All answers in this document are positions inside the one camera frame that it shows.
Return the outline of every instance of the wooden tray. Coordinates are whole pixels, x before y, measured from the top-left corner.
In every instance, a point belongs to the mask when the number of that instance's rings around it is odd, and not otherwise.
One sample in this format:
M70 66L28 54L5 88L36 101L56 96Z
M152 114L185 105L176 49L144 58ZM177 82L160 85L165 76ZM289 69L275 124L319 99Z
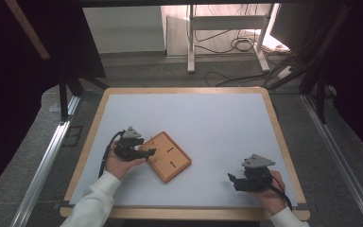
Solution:
M155 155L148 158L149 165L168 183L192 163L187 154L164 132L146 141L140 150L155 148Z

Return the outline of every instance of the hand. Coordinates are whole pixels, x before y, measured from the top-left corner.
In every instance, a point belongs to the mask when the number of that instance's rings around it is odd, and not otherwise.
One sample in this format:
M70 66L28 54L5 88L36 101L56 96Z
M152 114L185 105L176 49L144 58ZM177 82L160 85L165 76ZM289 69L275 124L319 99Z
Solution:
M280 172L271 170L270 174L274 177L272 185L281 191L285 191L285 183L282 180ZM269 188L262 192L250 193L263 204L264 208L270 212L271 215L276 215L286 208L285 201L278 194L276 194L276 192L270 190Z
M117 179L122 180L123 177L128 173L129 169L131 169L133 166L138 166L144 163L146 159L136 159L130 162L123 161L113 152L114 148L116 147L116 142L117 141L113 141L113 143L111 144L111 150L108 154L108 158L105 164L105 170L110 172Z

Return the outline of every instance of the white wall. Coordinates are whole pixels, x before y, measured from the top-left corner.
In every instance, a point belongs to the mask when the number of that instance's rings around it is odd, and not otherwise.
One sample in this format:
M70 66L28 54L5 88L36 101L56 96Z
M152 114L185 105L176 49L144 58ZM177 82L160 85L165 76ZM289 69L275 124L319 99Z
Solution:
M98 53L164 51L161 7L83 10Z

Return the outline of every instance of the wire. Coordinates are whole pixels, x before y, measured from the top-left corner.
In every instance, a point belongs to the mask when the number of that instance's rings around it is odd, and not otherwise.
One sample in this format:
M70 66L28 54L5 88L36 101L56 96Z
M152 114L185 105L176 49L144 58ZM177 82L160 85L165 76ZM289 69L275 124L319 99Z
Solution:
M221 74L221 73L214 72L214 71L210 71L210 72L207 72L207 73L205 74L205 76L204 76L204 78L205 78L205 82L206 82L206 84L208 85L208 87L210 87L209 82L208 82L208 79L207 79L207 76L208 76L209 74L217 74L217 75L220 75L221 77L223 77L223 78L225 78L225 79L227 79L227 80L231 80L230 78L226 77L225 75L223 75L223 74Z
M248 83L248 82L251 82L251 81L255 81L255 80L258 80L258 79L263 79L267 76L267 74L262 74L262 75L256 75L256 76L247 76L247 77L242 77L242 78L237 78L237 79L229 79L229 80L226 80L226 81L223 81L223 82L220 82L219 84L217 84L215 87L220 87L221 85L225 84L225 83L228 83L228 82L237 82L238 80L241 80L241 79L248 79L246 81L244 81L243 83Z
M223 31L223 32L218 33L217 35L213 35L213 36L210 36L210 37L205 38L205 39L203 39L203 40L199 40L199 39L197 38L197 32L194 30L194 36L196 37L196 40L197 40L198 42L203 42L203 41L207 41L207 40L213 39L213 38L214 38L214 37L216 37L216 36L223 35L223 34L225 34L225 33L229 32L229 31L230 31L230 30L225 30L225 31Z
M295 51L290 51L291 56L299 56L303 55L303 52L307 51L309 49L310 51L314 48L314 45L317 43L317 40L320 38L320 36L326 31L326 29L332 24L334 19L337 17L337 13L333 13L329 15L329 17L326 19L326 22L318 29L318 31L309 39L307 43L305 43L303 46L301 46L299 49Z
M281 62L275 62L275 61L272 61L269 57L270 56L284 56L285 54L280 54L280 55L266 55L265 58L267 58L267 60L272 63L272 64L280 64Z
M186 5L185 6L185 18L189 18L188 17L188 6L189 5ZM188 35L188 23L191 23L190 20L188 20L188 21L186 20L185 21L185 32L187 33L187 40L190 41L190 37Z
M250 45L250 48L248 48L248 49L241 49L241 48L238 47L239 44L251 44L251 45ZM237 50L239 50L241 52L248 52L248 51L250 51L253 48L252 42L249 39L246 39L246 38L235 38L235 39L232 39L231 46L232 46L232 48L229 49L229 50L225 50L225 51L215 51L215 50L209 49L209 48L207 48L205 46L202 46L202 45L195 45L195 47L197 47L197 48L202 48L202 49L208 50L208 51L213 52L213 53L216 53L216 54L229 53L229 52L232 52L235 49L237 49Z
M256 5L256 7L255 7L254 15L256 15L256 10L257 10L257 9L258 9L258 4L257 4L257 5ZM255 35L256 35L256 29L254 30L254 43L256 42Z
M102 173L104 172L106 160L108 159L109 152L111 151L111 144L118 135L123 135L123 133L123 131L119 131L112 137L111 142L109 142L109 145L105 150L104 156L102 157L101 168L99 169L99 177L102 176Z
M244 15L247 15L247 10L249 9L249 5L250 5L250 9L251 9L251 4L246 4L246 11L244 12Z
M283 193L285 193L285 191L283 190L283 187L282 187L282 185L279 183L279 181L278 181L275 177L273 177L273 175L272 175L272 178L273 178L273 180L275 180L275 181L276 181L276 183L280 186L280 188L281 188L282 192L283 192Z
M282 72L282 70L284 70L284 66L287 66L288 63L291 61L291 57L290 58L285 58L282 62L280 62L279 64L277 64L265 77L264 83L262 85L262 87L266 88L267 86L267 82L275 77L276 75L279 75L280 72Z
M208 10L211 11L211 5L208 5Z
M278 188L276 188L275 186L273 186L271 183L266 183L266 182L264 182L264 181L262 181L262 179L260 179L260 178L257 178L257 177L255 177L255 176L252 176L251 175L251 177L253 178L253 179L255 179L255 180L257 180L257 181L259 181L259 182L261 182L261 183L263 183L263 184L265 184L270 190L272 190L272 191L274 191L276 194L278 194L281 198L282 198L282 200L284 200L285 201L285 203L287 204L287 206L288 206L288 208L290 208L290 210L292 211L293 210L293 206L292 206L292 204L291 204L291 201L290 201L290 199L288 198L288 196L285 194L285 191L283 190L283 188L281 187L281 190L279 190Z

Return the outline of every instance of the wooden table frame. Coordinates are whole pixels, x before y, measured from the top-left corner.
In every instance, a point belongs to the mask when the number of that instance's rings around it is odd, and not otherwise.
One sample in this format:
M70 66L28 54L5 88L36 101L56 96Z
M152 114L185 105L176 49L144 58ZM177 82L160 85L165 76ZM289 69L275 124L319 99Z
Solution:
M93 145L95 134L98 130L99 122L105 111L106 103L110 95L113 94L262 94L272 127L285 160L290 181L296 195L298 204L306 205L306 200L300 186L293 162L285 144L282 130L279 126L275 111L273 109L268 91L264 88L110 88L107 89L101 99L98 110L95 114L93 125L84 144L84 148L80 154L78 164L75 169L73 178L69 184L68 190L64 197L65 201L72 198L73 192L78 184L82 170L86 164ZM68 217L72 212L72 207L61 207L60 214ZM309 210L295 209L294 215L301 220L307 220L310 217ZM193 219L193 220L264 220L268 219L269 213L262 208L146 208L146 207L114 207L109 215L110 218L124 219Z

